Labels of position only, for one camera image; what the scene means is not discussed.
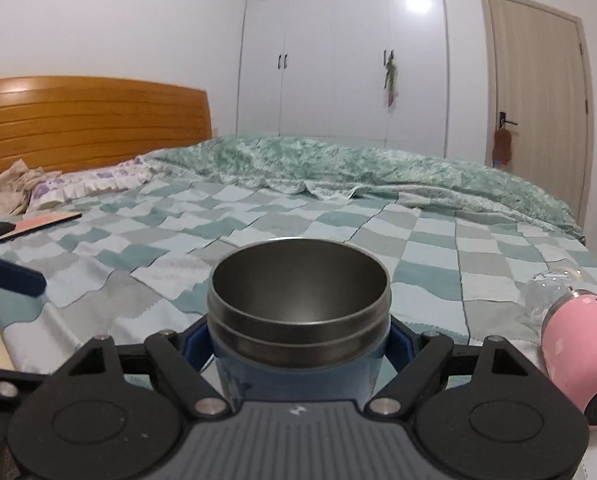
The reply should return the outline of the green hanging ornament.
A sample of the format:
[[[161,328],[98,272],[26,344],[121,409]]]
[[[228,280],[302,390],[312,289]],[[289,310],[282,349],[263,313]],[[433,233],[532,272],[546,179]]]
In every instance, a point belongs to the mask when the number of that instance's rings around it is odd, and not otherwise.
[[[392,108],[397,98],[397,76],[398,66],[396,64],[395,52],[384,51],[384,91],[386,93],[386,106]]]

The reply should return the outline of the beige crumpled cloth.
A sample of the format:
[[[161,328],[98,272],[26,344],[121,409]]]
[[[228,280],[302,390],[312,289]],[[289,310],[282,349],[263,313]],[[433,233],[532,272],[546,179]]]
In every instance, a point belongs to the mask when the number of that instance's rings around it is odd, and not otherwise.
[[[16,160],[0,174],[0,219],[24,214],[35,188],[60,174],[45,172],[41,167],[29,168],[21,159]]]

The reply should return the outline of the orange wooden headboard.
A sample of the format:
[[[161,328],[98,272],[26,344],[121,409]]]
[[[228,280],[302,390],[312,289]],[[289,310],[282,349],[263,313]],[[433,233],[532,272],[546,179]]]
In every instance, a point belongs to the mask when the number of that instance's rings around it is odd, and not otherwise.
[[[17,160],[46,171],[112,166],[212,135],[203,90],[105,77],[0,79],[0,174]]]

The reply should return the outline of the blue cartoon steel cup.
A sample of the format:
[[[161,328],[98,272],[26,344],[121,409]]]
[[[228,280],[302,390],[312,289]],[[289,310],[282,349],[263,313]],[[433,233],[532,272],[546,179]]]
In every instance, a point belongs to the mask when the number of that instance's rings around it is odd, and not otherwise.
[[[245,401],[372,396],[391,329],[391,278],[362,249],[278,238],[242,247],[210,274],[207,324],[222,391]]]

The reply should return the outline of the beige wooden door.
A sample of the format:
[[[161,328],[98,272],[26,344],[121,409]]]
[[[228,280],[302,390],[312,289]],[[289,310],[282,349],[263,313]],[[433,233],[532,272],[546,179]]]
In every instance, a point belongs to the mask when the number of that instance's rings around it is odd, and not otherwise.
[[[585,221],[593,159],[593,94],[583,21],[533,0],[483,1],[489,82],[486,162],[498,114],[517,127],[512,160],[495,167],[563,200]]]

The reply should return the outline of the pink cup with clear lid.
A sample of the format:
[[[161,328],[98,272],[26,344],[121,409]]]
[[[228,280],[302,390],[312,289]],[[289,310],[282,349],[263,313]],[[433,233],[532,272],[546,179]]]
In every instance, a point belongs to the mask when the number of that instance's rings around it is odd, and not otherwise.
[[[579,269],[546,270],[528,281],[524,308],[551,382],[597,428],[597,284]]]

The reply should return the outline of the green floral quilt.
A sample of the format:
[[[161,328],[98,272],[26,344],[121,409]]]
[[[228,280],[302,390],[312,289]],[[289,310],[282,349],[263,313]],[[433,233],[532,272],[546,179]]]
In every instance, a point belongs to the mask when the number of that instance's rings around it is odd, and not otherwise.
[[[474,162],[285,136],[225,136],[143,158],[159,174],[177,178],[309,193],[319,200],[394,195],[413,207],[523,222],[586,239],[563,200]]]

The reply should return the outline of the white wardrobe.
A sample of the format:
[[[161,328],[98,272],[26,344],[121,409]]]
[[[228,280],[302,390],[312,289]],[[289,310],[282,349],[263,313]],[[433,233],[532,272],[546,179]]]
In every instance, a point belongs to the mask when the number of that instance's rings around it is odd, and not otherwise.
[[[246,0],[236,131],[443,156],[447,42],[445,0]]]

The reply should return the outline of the pink smartphone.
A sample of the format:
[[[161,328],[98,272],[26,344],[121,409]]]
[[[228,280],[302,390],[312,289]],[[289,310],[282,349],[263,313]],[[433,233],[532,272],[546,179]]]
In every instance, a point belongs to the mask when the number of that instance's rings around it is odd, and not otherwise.
[[[57,226],[58,224],[70,222],[79,219],[82,216],[80,212],[71,211],[57,211],[50,212],[50,214],[40,214],[36,217],[30,217],[17,222],[12,222],[16,225],[14,231],[0,237],[0,243],[6,240],[13,240],[15,237],[20,237],[39,230],[50,228],[50,226]]]

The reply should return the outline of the floral ruffled pillow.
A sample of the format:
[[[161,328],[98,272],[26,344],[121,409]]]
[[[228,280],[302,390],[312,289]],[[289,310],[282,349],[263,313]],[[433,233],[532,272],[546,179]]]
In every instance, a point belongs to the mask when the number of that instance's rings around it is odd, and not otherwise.
[[[114,166],[59,174],[34,188],[27,210],[46,210],[82,197],[128,191],[152,177],[152,169],[141,157]]]

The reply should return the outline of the green checkered bed sheet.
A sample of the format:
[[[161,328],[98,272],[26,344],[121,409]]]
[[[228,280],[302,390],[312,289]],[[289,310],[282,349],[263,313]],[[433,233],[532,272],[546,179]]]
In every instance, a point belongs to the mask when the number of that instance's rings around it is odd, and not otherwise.
[[[447,212],[405,194],[342,200],[262,188],[156,179],[67,205],[73,218],[0,244],[0,257],[40,272],[30,298],[0,288],[0,367],[49,374],[97,335],[140,344],[182,332],[207,311],[225,261],[227,292],[285,301],[320,287],[360,300],[376,288],[370,254],[387,271],[391,314],[416,332],[459,344],[489,335],[535,356],[527,283],[578,271],[597,293],[597,256],[575,236],[485,212]]]

